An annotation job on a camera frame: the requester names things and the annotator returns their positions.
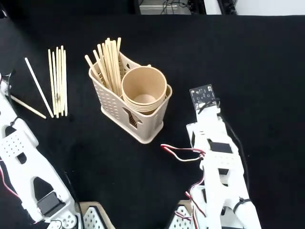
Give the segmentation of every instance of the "beige plastic utensil holder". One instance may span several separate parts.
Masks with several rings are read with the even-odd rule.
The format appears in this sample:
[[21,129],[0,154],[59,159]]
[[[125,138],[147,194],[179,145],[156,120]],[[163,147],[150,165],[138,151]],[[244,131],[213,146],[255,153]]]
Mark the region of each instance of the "beige plastic utensil holder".
[[[122,53],[120,53],[120,57],[125,73],[132,68],[140,66],[139,64],[129,60]],[[93,67],[98,74],[101,73],[97,62]],[[167,85],[165,100],[162,104],[152,114],[144,115],[128,107],[122,97],[120,98],[107,89],[103,79],[102,84],[100,84],[92,76],[91,68],[89,69],[89,76],[92,79],[94,88],[101,103],[101,111],[104,115],[113,120],[140,143],[150,143],[163,128],[163,118],[166,107],[173,92],[170,85]]]

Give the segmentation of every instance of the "paper cup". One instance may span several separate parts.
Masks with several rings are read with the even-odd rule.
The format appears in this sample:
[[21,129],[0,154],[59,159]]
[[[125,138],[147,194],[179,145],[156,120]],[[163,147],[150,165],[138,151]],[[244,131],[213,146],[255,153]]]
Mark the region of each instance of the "paper cup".
[[162,72],[149,66],[131,69],[122,80],[124,101],[139,112],[157,109],[165,99],[166,88]]

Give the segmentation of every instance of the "table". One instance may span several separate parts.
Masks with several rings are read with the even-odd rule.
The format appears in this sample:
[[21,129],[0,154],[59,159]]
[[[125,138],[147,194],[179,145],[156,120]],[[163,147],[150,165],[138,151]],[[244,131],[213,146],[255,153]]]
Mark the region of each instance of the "table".
[[[198,164],[181,163],[160,143],[188,147],[195,121],[189,89],[211,83],[222,114],[244,145],[250,197],[264,229],[300,226],[304,203],[305,17],[96,16],[12,23],[0,20],[0,72],[12,67],[12,94],[48,116],[23,60],[51,102],[47,49],[67,50],[69,117],[18,112],[39,151],[67,171],[80,201],[99,201],[116,228],[164,228]],[[85,54],[107,37],[160,69],[173,88],[164,128],[142,145],[100,112]],[[1,228],[46,228],[0,185]]]

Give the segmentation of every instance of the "white bracket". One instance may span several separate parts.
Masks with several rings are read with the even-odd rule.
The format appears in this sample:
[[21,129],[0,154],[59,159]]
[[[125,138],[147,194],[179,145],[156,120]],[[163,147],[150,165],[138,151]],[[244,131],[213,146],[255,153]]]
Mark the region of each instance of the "white bracket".
[[84,215],[86,229],[105,229],[99,213],[94,207],[89,207]]
[[[176,211],[185,217],[191,216],[185,206],[179,206]],[[194,228],[194,225],[193,225],[192,218],[191,218],[191,220],[187,220],[187,219],[183,219],[177,215],[174,215],[174,217],[168,227],[168,229],[193,229],[193,228]]]

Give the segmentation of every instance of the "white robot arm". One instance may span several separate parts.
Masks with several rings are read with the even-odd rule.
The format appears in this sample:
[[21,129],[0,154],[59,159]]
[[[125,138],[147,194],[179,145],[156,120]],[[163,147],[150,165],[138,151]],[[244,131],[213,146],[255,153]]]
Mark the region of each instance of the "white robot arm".
[[200,162],[204,185],[196,184],[190,189],[193,228],[260,229],[243,177],[238,148],[227,134],[212,86],[194,88],[190,93],[197,122],[186,127],[192,149],[204,152]]
[[[18,118],[5,97],[8,82],[0,75],[0,157],[7,168],[10,182],[35,222],[60,221],[56,228],[81,229],[74,199],[48,160],[36,149],[38,141],[27,124]],[[53,191],[41,200],[35,198],[36,177],[49,183]]]

